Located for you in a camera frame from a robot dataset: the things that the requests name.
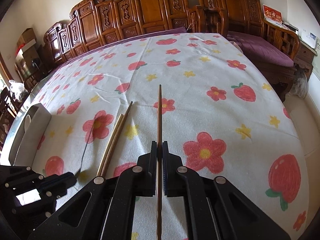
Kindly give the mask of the dark brown wooden chopstick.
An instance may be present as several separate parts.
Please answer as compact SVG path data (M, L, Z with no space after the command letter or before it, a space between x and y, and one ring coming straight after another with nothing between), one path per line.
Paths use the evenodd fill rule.
M162 86L158 87L157 106L157 239L162 237Z

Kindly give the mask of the light bamboo chopstick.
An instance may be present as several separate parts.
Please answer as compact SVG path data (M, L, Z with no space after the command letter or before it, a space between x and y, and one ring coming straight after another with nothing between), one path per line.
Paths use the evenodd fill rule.
M108 141L108 143L107 143L107 146L106 146L106 148L105 148L103 157L102 157L101 162L100 162L100 164L99 164L99 168L98 168L98 170L97 170L97 174L96 174L97 177L100 177L100 176L102 175L103 166L104 166L104 163L105 163L105 161L106 161L107 154L108 154L108 152L109 152L109 150L110 150L110 147L111 147L111 144L112 144L112 142L113 142L113 140L114 140L114 137L116 136L116 131L118 130L118 128L119 128L119 126L120 126L120 123L121 123L121 121L122 121L122 119L123 119L123 116L124 116L123 114L120 114L120 116L119 116L118 120L116 121L116 124L115 124L115 126L114 126L114 128L113 128L113 131L112 131L112 133L111 133L111 136L110 136L109 141Z

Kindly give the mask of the metal rectangular tin box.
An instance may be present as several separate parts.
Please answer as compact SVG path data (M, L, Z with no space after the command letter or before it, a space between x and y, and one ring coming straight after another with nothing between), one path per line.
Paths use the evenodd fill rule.
M31 123L24 132L24 117L29 114ZM9 163L12 166L32 166L38 145L52 118L42 103L32 105L23 117L12 142Z

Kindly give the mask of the strawberry flower print tablecloth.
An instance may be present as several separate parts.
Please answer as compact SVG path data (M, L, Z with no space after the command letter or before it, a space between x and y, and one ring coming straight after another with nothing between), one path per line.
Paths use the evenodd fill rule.
M295 126L256 66L218 34L138 38L61 66L33 100L52 118L31 168L43 176L80 172L66 202L97 174L131 101L106 175L135 165L157 137L159 85L169 151L201 176L224 176L298 239L309 183Z

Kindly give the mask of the dark wooden dining chair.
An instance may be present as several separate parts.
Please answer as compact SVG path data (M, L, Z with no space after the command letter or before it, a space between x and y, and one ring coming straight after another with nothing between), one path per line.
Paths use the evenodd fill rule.
M10 90L4 87L1 90L1 151L10 131L10 128L17 116L17 107Z

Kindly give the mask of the grey plastic bag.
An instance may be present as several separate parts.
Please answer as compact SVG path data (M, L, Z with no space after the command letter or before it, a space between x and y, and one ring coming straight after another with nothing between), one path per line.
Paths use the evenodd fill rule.
M307 76L304 72L304 69L296 67L297 71L295 72L294 83L289 91L290 95L296 95L302 99L307 96L309 86Z

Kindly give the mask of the cardboard box stack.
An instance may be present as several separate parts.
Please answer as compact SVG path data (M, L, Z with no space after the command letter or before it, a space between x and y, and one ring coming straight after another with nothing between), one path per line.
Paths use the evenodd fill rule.
M33 28L27 28L17 42L16 72L22 81L40 70L41 59L36 50L37 39Z

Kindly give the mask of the long carved wooden sofa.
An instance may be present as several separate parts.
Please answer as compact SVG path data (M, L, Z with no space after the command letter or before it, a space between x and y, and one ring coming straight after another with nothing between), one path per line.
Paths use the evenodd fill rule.
M40 59L48 72L91 50L144 34L171 29L204 33L204 10L188 0L82 0L67 24L44 34Z

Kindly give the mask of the wooden side cabinet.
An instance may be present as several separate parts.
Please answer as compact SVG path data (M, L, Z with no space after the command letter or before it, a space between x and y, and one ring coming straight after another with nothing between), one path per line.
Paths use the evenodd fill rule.
M300 40L299 50L293 61L295 65L298 65L299 68L304 70L304 73L306 74L308 81L313 70L312 62L314 57L316 56L317 52L314 49L312 49L309 45L307 45L305 42Z

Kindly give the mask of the white router box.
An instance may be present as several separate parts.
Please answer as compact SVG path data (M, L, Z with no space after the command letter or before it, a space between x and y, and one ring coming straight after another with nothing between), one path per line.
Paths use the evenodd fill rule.
M317 36L311 32L307 32L305 29L301 31L300 38L304 43L306 43L312 49L316 49L317 46Z

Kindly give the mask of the red calendar card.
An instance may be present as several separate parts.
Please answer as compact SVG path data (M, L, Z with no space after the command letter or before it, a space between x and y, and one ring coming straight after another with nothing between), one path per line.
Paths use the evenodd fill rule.
M263 4L263 13L265 20L279 27L282 26L282 14L280 11Z

